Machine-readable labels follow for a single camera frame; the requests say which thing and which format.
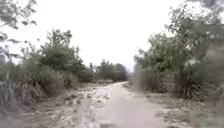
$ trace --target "sky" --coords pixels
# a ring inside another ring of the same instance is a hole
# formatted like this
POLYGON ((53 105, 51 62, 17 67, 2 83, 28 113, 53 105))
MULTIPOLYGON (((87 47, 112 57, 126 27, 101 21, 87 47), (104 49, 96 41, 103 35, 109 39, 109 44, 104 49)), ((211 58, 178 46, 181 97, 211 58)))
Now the sky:
POLYGON ((106 59, 132 71, 138 48, 149 48, 150 35, 164 30, 170 7, 180 3, 181 0, 37 0, 37 12, 31 17, 37 26, 23 27, 14 35, 28 37, 38 46, 46 41, 47 31, 71 30, 71 45, 80 48, 85 64, 98 65, 106 59))

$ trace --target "muddy road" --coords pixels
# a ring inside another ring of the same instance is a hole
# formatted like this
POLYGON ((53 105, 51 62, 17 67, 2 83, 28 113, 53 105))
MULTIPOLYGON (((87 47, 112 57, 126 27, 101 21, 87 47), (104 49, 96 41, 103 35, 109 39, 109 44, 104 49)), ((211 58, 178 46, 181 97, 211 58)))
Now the muddy road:
POLYGON ((167 128, 164 108, 124 83, 87 87, 49 99, 34 113, 1 121, 0 128, 167 128))

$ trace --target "vegetation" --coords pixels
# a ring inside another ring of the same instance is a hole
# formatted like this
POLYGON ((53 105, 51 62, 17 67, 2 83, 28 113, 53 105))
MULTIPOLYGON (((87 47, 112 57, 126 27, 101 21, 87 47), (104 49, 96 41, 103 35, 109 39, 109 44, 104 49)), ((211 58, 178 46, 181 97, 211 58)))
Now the vegetation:
POLYGON ((96 67, 96 75, 98 79, 110 79, 114 82, 127 80, 127 71, 122 64, 114 65, 105 60, 96 67))
POLYGON ((217 15, 206 12, 206 9, 202 11, 206 13, 193 13, 189 6, 186 3, 172 10, 171 23, 166 25, 172 36, 165 33, 153 35, 149 39, 150 49, 139 50, 135 60, 140 71, 135 72, 140 72, 138 80, 145 89, 206 100, 210 94, 205 90, 213 89, 218 81, 215 74, 209 79, 206 74, 210 72, 203 68, 209 69, 208 62, 212 61, 209 51, 222 46, 220 35, 224 30, 217 15), (173 78, 174 86, 165 84, 168 75, 173 78))

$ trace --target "dirt road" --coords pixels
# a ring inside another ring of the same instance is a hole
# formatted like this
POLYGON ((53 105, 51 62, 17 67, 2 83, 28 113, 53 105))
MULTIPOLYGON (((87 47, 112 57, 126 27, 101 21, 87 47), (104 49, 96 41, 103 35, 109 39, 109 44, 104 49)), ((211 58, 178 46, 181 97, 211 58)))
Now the dirt road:
POLYGON ((167 128, 157 116, 164 108, 123 83, 88 87, 49 99, 35 113, 1 123, 0 128, 167 128))

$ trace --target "dirt path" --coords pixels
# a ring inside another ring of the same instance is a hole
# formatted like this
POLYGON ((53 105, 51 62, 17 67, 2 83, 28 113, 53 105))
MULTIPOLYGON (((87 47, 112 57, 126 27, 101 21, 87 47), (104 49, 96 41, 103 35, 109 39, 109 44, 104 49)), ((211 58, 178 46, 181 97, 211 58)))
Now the dirt path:
POLYGON ((167 128, 164 108, 122 83, 89 87, 49 99, 35 113, 1 123, 0 128, 167 128))

